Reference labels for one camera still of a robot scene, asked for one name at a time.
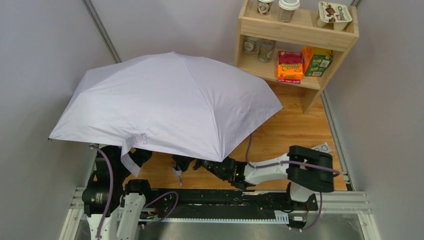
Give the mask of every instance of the umbrella canopy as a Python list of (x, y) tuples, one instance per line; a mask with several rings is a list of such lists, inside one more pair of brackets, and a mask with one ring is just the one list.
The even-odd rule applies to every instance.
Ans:
[(282, 105), (267, 83), (234, 66), (174, 52), (87, 71), (51, 139), (222, 162)]

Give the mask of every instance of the white wall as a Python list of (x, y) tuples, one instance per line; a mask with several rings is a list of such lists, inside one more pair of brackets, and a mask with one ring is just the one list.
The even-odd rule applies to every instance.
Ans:
[(327, 87), (349, 173), (383, 240), (424, 236), (422, 9), (422, 0), (363, 0), (359, 40)]
[[(92, 0), (122, 61), (178, 52), (234, 62), (237, 20), (244, 0)], [(320, 0), (301, 0), (318, 11)], [(349, 5), (351, 0), (338, 0)], [(278, 8), (278, 0), (273, 8)]]
[(0, 23), (0, 239), (58, 239), (93, 152), (47, 138), (83, 74), (112, 58), (80, 0), (3, 0)]

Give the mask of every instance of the shelf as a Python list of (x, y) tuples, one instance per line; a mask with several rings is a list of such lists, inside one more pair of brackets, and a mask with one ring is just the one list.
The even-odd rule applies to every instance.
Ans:
[[(237, 65), (241, 70), (253, 74), (267, 81), (277, 82), (277, 53), (281, 49), (275, 49), (270, 62), (263, 63), (258, 60), (258, 55), (240, 53), (239, 63)], [(320, 77), (303, 77), (298, 83), (280, 82), (308, 89), (321, 89)]]
[(256, 1), (248, 1), (239, 17), (240, 34), (280, 42), (313, 46), (345, 52), (359, 37), (356, 8), (350, 7), (353, 21), (344, 31), (332, 30), (331, 24), (317, 26), (317, 10), (297, 9), (290, 23), (278, 21), (279, 6), (272, 5), (269, 15), (257, 13)]

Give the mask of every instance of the metal floor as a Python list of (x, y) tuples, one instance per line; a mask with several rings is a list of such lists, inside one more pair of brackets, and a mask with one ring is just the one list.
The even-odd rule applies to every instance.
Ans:
[[(315, 219), (310, 214), (309, 222)], [(75, 240), (89, 240), (88, 224), (80, 222)], [(356, 214), (323, 214), (310, 230), (295, 232), (285, 225), (252, 223), (164, 222), (138, 231), (139, 240), (364, 240)]]

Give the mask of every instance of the umbrella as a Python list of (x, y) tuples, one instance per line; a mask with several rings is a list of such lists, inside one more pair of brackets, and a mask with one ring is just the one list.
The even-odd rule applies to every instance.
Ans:
[(174, 52), (87, 71), (49, 138), (222, 162), (282, 105), (267, 83), (234, 66)]

